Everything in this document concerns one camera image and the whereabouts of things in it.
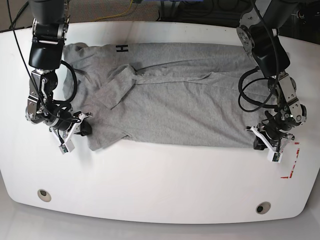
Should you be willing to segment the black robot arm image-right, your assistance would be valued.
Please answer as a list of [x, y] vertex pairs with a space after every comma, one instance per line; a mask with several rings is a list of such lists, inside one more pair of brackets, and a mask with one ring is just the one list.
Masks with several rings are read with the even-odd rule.
[[[295, 136], [291, 129], [307, 120], [307, 109], [300, 103], [296, 83], [286, 72], [291, 62], [279, 39], [279, 29], [298, 5], [296, 0], [252, 0], [251, 8], [244, 12], [236, 29], [237, 35], [255, 68], [244, 73], [238, 81], [238, 100], [255, 106], [249, 112], [265, 109], [266, 118], [247, 130], [255, 134], [253, 148], [268, 149], [268, 159], [279, 163], [283, 150]], [[262, 72], [267, 81], [269, 95], [263, 102], [245, 94], [250, 86], [244, 80]]]

